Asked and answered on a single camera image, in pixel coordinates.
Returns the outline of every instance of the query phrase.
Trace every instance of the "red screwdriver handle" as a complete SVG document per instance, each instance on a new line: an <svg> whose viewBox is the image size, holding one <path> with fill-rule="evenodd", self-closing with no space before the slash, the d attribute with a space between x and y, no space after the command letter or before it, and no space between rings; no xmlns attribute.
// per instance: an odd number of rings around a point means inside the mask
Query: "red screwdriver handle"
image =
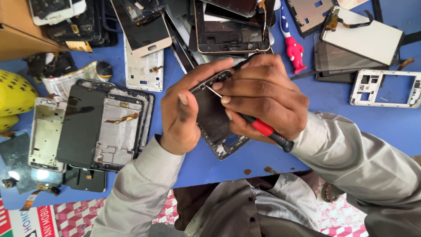
<svg viewBox="0 0 421 237"><path fill-rule="evenodd" d="M239 113L247 122L249 122L257 131L261 132L263 135L274 140L284 152L290 152L294 148L294 142L288 141L285 137L280 135L273 129L271 126L264 123L262 120L255 118L253 116L245 115Z"/></svg>

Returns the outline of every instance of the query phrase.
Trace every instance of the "hand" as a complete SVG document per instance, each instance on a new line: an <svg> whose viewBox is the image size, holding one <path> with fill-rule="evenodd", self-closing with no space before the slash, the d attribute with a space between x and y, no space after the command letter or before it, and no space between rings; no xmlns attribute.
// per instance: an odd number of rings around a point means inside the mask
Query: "hand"
<svg viewBox="0 0 421 237"><path fill-rule="evenodd" d="M275 144L237 112L259 118L288 140L306 127L309 99L290 81L277 54L254 56L231 80L214 83L213 89L224 95L221 102L235 134Z"/></svg>
<svg viewBox="0 0 421 237"><path fill-rule="evenodd" d="M231 68L233 63L232 58L227 58L199 65L167 89L161 100L162 148L182 155L196 146L200 138L200 129L196 124L199 108L189 90L213 74Z"/></svg>

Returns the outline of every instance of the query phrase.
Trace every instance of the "pink toy figure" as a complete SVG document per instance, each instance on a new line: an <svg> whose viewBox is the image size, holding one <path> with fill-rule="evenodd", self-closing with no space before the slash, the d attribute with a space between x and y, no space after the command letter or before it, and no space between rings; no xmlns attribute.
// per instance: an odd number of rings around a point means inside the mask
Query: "pink toy figure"
<svg viewBox="0 0 421 237"><path fill-rule="evenodd" d="M303 65L303 51L304 48L301 44L297 43L294 37L291 36L288 29L288 22L284 13L284 6L281 0L281 32L285 36L285 45L287 46L287 55L292 61L292 65L295 67L295 74L301 72L301 70L307 67Z"/></svg>

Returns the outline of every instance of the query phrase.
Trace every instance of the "yellow container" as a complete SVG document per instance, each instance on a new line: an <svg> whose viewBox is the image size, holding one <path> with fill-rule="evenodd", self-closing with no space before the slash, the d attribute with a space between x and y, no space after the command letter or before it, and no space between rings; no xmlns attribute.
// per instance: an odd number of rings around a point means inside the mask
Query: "yellow container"
<svg viewBox="0 0 421 237"><path fill-rule="evenodd" d="M19 121L17 115L9 115L0 117L0 132L9 130L13 125Z"/></svg>
<svg viewBox="0 0 421 237"><path fill-rule="evenodd" d="M22 76L0 70L0 117L34 108L38 93Z"/></svg>

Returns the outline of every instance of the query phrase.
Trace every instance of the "blue table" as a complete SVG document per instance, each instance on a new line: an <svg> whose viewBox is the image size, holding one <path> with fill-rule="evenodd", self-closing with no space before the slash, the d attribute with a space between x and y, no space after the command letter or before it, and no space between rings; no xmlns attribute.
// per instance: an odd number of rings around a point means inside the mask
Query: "blue table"
<svg viewBox="0 0 421 237"><path fill-rule="evenodd" d="M369 1L364 3L354 8L353 11L359 12L363 9L369 9L373 12L371 2ZM286 11L286 14L287 20L292 26L293 21L289 12ZM407 15L404 16L404 14L405 13L403 11L398 11L395 14L395 17L407 17ZM279 11L276 12L276 15L279 20ZM420 24L420 21L412 22L412 24ZM313 70L312 35L303 39L299 36L295 27L291 27L290 31L296 38L297 42L304 47L304 65L308 66L304 73ZM284 38L279 30L279 23L271 29L271 32L275 37L275 44L272 49L274 53L282 56L288 75L293 76L292 65L285 54ZM403 59L417 56L421 53L421 42L404 46L401 48L400 52L401 58ZM111 82L118 86L125 87L122 34L119 35L119 45L117 47L95 49L91 54L72 51L72 55L78 68L87 65L93 60L103 60L110 63L114 70ZM22 62L22 60L2 62L0 63L0 69L18 73L23 76L26 75L27 71L26 64ZM420 58L416 57L415 63L407 66L405 70L421 71ZM164 90L176 83L183 75L183 71L181 70L171 50L168 48L165 49ZM33 79L28 77L26 78L30 80L30 82L33 82ZM361 131L374 134L386 140L409 156L421 154L418 139L419 134L421 134L421 126L417 123L421 119L420 109L352 106L348 103L351 91L351 85L349 84L317 82L314 80L314 76L299 79L294 82L300 87L300 90L309 97L309 109L311 111L324 111L345 116L355 121ZM398 84L398 81L385 81L384 89L388 90L385 92L386 96L402 96L405 98L405 90L401 92L396 91L397 88L400 88ZM47 95L47 91L43 87L42 83L36 84L35 86L41 96ZM157 92L155 95L157 102L153 113L149 138L151 138L155 133L162 133L160 100L165 95L165 92ZM13 129L29 129L30 131L33 112L21 114L19 117L20 122L15 125ZM283 153L281 149L275 147L274 145L254 140L248 142L227 159L219 161L208 148L204 140L200 139L197 147L186 155L179 173L178 181L174 188L270 175L271 173L264 170L266 167L272 168L272 172L277 173L308 169L308 167L296 157ZM250 169L251 174L246 175L244 173L245 169ZM107 197L111 191L115 175L115 173L108 172L107 190L103 193L78 191L67 186L63 186L61 188L62 193L58 197L54 197L53 195L45 192L40 193L33 206L52 205ZM28 192L18 195L16 189L4 188L0 188L0 191L4 206L10 210L20 209L30 193Z"/></svg>

